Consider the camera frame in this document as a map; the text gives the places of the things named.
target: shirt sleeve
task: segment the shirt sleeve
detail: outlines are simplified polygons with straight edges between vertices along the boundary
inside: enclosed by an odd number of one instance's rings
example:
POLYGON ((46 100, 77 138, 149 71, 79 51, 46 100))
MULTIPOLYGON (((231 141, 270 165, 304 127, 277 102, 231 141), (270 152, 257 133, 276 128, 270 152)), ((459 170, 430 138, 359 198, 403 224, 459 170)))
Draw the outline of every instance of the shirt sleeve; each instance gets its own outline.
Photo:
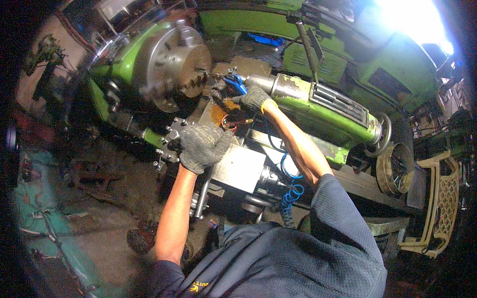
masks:
POLYGON ((368 225, 344 188, 331 174, 325 174, 319 180, 311 202, 310 220, 311 234, 318 240, 383 263, 368 225))
POLYGON ((178 264, 166 260, 156 261, 147 296, 175 297, 175 293, 184 279, 184 273, 178 264))

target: hand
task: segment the hand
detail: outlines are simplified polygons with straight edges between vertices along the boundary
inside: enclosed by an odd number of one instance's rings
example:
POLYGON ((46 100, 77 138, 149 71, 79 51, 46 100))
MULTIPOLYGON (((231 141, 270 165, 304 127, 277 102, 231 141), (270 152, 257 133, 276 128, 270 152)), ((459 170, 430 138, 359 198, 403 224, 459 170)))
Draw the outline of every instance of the hand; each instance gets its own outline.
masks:
POLYGON ((232 97, 232 101, 235 103, 242 104, 249 108, 251 111, 260 114, 263 114, 262 107, 265 102, 270 101, 275 106, 277 106, 277 103, 273 99, 271 99, 270 96, 266 94, 262 88, 256 85, 252 85, 250 87, 247 87, 247 90, 247 94, 232 97))
POLYGON ((180 162, 187 170, 202 174, 205 168, 222 160, 232 138, 232 132, 211 124, 188 126, 181 134, 180 162))

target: bright light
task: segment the bright light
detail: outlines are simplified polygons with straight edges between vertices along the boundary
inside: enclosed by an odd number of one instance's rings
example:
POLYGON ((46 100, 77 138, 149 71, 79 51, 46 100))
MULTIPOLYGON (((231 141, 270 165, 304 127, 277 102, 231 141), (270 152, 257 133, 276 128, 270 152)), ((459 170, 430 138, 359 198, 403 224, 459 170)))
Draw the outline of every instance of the bright light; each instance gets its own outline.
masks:
POLYGON ((391 28, 409 35, 417 44, 436 43, 445 53, 454 53, 432 0, 376 0, 376 3, 382 9, 383 22, 391 28))

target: handwheel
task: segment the handwheel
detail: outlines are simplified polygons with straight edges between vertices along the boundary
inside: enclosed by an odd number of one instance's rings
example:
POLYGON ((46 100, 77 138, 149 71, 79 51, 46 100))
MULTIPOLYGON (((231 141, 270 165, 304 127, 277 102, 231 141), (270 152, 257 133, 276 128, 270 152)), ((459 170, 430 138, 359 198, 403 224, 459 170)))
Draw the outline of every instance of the handwheel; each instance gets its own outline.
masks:
POLYGON ((374 152, 369 151, 368 149, 364 150, 364 153, 367 157, 377 157, 381 155, 386 150, 386 147, 389 145, 391 140, 392 124, 391 119, 384 114, 376 114, 376 119, 381 123, 381 139, 374 145, 374 152))

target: forearm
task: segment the forearm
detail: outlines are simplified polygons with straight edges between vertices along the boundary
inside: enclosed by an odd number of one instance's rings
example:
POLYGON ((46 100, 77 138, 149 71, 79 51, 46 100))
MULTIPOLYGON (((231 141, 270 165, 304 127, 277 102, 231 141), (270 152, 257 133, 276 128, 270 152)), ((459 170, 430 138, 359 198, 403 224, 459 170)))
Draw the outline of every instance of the forearm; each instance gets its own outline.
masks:
POLYGON ((189 230, 190 200, 197 174, 179 166, 176 181, 161 214, 156 235, 156 259, 180 265, 189 230))
POLYGON ((298 170, 313 188, 324 174, 333 175, 328 162, 316 144, 278 107, 273 103, 265 102, 263 111, 285 142, 298 170))

